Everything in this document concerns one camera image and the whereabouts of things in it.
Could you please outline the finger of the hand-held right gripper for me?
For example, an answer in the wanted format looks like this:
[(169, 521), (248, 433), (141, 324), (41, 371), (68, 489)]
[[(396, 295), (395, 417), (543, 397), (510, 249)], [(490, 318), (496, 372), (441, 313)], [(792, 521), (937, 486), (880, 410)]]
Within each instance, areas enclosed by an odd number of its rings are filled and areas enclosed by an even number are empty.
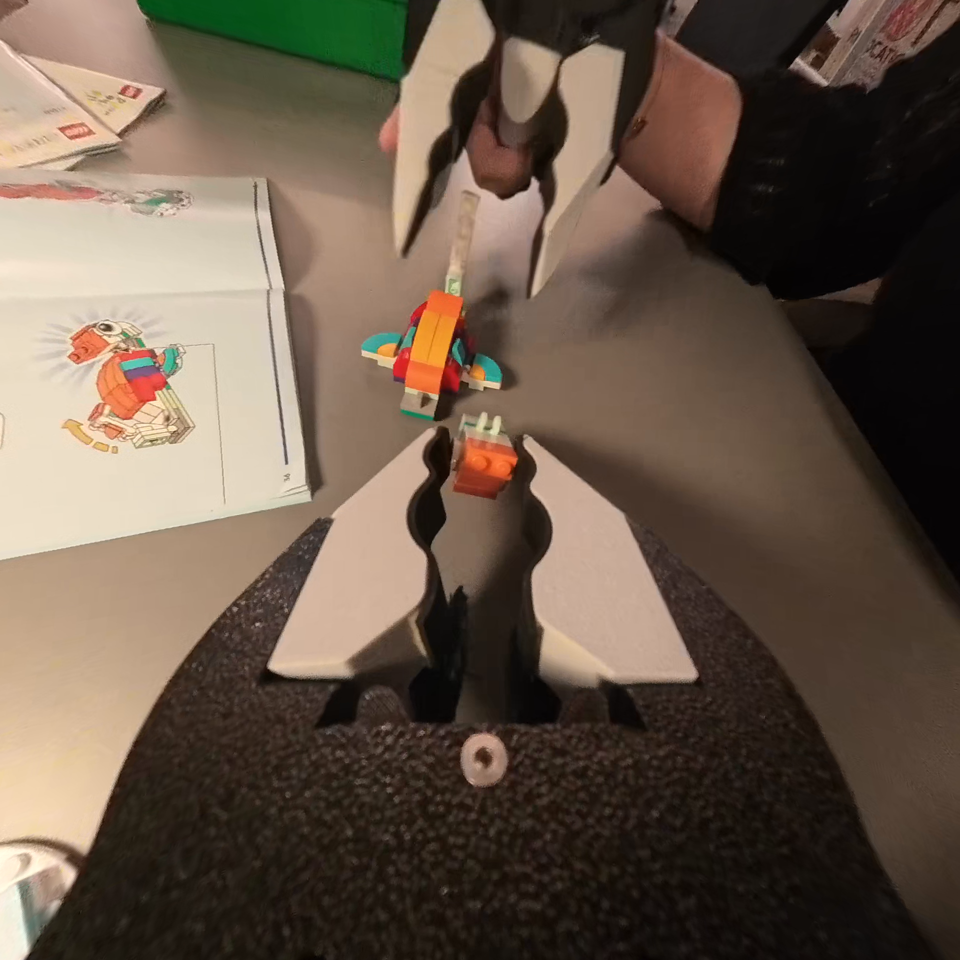
[(410, 1), (392, 186), (396, 252), (406, 257), (447, 188), (493, 78), (495, 2)]
[(530, 298), (555, 272), (588, 201), (611, 171), (624, 63), (622, 51), (593, 43), (559, 66), (557, 96), (566, 128), (538, 183), (543, 216), (534, 236)]

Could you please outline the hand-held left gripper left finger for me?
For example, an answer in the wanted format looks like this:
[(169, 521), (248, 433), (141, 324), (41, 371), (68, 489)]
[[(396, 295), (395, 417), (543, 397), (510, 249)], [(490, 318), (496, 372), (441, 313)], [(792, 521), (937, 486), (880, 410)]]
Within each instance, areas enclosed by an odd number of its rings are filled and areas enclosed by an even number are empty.
[(447, 513), (450, 432), (425, 430), (334, 511), (270, 656), (271, 673), (409, 683), (445, 654), (433, 542)]

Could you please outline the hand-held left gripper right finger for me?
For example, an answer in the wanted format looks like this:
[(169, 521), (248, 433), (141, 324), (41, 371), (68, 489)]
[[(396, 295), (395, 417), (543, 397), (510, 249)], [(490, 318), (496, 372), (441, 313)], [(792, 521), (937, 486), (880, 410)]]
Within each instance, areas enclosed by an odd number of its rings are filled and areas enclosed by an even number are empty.
[(550, 687), (689, 685), (699, 678), (626, 514), (530, 435), (524, 503), (535, 543), (526, 609)]

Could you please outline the small orange lego head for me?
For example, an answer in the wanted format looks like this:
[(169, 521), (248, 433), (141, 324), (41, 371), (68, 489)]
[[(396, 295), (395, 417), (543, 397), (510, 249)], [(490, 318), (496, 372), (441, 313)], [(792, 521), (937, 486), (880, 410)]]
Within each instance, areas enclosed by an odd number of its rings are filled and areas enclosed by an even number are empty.
[(514, 476), (519, 455), (500, 415), (463, 414), (453, 439), (452, 491), (497, 499)]

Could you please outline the orange lego animal body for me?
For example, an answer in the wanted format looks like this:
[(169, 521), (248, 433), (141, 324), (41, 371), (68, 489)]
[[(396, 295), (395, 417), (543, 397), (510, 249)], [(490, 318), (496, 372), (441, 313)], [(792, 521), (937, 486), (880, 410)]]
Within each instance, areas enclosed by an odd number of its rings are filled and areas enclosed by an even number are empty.
[(438, 420), (442, 399), (456, 396), (462, 385), (475, 391), (503, 385), (501, 367), (477, 351), (466, 322), (464, 281), (479, 203), (474, 191), (461, 192), (442, 288), (414, 309), (402, 333), (378, 333), (361, 346), (364, 358), (390, 370), (403, 387), (400, 410), (415, 419)]

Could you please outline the person's right forearm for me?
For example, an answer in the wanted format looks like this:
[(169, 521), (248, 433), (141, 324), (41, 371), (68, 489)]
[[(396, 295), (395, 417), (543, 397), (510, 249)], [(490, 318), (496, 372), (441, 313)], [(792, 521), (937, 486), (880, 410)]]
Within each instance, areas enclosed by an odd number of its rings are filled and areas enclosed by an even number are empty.
[(786, 70), (739, 82), (709, 245), (779, 299), (881, 277), (958, 193), (958, 54), (903, 60), (871, 90)]

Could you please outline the closed lego leaflet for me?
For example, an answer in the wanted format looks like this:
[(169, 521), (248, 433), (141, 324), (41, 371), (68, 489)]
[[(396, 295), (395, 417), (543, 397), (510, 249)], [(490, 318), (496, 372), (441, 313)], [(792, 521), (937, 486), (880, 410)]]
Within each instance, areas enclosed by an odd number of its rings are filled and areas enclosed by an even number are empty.
[(34, 55), (26, 55), (26, 60), (118, 137), (158, 109), (166, 98), (165, 89), (139, 80)]
[(1, 168), (78, 162), (121, 139), (7, 43), (1, 43)]

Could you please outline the open lego instruction booklet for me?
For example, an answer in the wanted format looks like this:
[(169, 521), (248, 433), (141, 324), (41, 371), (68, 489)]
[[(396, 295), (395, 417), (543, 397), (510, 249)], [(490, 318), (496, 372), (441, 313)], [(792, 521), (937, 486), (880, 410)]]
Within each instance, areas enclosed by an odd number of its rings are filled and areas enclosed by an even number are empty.
[(3, 560), (310, 500), (264, 179), (1, 194)]

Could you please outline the person's right hand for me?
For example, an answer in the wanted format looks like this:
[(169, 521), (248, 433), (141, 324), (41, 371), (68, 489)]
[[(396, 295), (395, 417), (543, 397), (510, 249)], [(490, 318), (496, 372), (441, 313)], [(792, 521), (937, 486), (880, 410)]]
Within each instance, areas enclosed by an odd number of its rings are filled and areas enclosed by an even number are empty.
[[(739, 87), (730, 75), (657, 30), (653, 75), (617, 164), (665, 210), (705, 234), (714, 222), (741, 113)], [(495, 94), (477, 113), (466, 154), (477, 186), (501, 199), (530, 185), (531, 150), (498, 139)]]

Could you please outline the green plastic bin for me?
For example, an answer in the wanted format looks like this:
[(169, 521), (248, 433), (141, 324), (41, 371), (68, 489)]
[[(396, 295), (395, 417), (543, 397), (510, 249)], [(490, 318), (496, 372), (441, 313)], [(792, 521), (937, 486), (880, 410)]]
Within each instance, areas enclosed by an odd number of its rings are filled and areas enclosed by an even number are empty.
[(402, 77), (406, 2), (139, 1), (146, 18), (367, 76)]

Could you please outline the printed cardboard box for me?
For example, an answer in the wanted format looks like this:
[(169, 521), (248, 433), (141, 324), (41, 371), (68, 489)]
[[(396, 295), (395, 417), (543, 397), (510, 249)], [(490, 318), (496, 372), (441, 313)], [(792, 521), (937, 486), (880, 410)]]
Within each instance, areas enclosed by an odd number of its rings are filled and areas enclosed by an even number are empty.
[(893, 66), (919, 54), (958, 18), (958, 1), (870, 2), (824, 67), (827, 84), (874, 89)]
[(819, 87), (829, 84), (825, 65), (841, 42), (832, 21), (824, 23), (807, 46), (793, 60), (789, 70)]

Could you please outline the person's black clothing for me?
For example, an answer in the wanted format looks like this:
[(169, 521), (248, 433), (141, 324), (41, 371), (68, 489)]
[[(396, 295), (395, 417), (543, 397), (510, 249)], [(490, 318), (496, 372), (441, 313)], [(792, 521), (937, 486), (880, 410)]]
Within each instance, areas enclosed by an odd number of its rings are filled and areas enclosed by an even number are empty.
[(838, 399), (955, 581), (959, 573), (958, 252), (915, 249), (868, 323), (815, 352)]

